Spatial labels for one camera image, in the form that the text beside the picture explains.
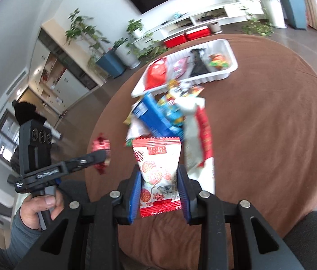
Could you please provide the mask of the left hand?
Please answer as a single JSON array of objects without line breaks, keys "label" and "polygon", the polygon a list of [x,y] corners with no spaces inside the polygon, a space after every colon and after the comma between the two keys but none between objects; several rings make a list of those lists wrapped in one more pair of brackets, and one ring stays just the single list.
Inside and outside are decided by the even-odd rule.
[{"label": "left hand", "polygon": [[33,230],[41,228],[38,213],[49,211],[50,217],[54,220],[64,209],[63,195],[57,191],[55,196],[45,195],[33,197],[32,195],[25,198],[20,207],[20,218],[22,222]]}]

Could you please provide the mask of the grey sleeved left forearm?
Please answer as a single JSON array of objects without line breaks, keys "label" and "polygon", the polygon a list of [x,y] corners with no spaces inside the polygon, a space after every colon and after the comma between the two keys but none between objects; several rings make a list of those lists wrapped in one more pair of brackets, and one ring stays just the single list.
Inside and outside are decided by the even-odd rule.
[{"label": "grey sleeved left forearm", "polygon": [[7,249],[0,248],[0,269],[14,269],[41,236],[38,211],[22,205],[16,213],[10,245]]}]

